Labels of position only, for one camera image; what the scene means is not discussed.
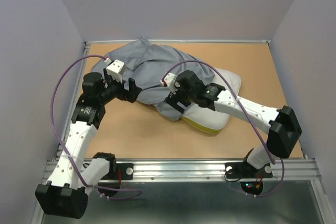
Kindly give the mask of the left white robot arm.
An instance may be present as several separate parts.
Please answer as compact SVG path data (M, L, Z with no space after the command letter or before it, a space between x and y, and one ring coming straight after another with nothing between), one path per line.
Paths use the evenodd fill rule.
M114 80L107 73L91 72L84 76L83 93L71 117L67 140L61 143L63 152L47 182L39 184L35 191L44 214L80 219L94 189L100 190L107 199L122 191L120 187L98 185L103 177L110 179L118 175L113 154L97 153L84 171L80 169L105 115L105 105L115 98L133 103L142 91L132 78L128 89L124 83L123 79Z

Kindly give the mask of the white pillow yellow edge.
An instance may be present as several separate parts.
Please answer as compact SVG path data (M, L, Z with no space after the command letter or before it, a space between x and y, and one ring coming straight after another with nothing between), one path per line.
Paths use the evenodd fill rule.
M240 76L228 70L220 68L216 68L216 70L229 83L235 94L238 94L241 87ZM201 108L194 103L185 111L181 119L199 131L216 135L226 125L229 115Z

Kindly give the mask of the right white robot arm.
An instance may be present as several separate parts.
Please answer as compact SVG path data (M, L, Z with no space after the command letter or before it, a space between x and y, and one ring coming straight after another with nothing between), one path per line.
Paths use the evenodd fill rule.
M178 75L168 73L161 82L170 90L165 103L181 113L195 103L201 108L246 121L254 130L267 134L267 140L249 151L242 163L233 169L236 175L253 177L274 158L289 158L302 134L297 116L289 106L271 108L239 97L222 85L205 85L190 70Z

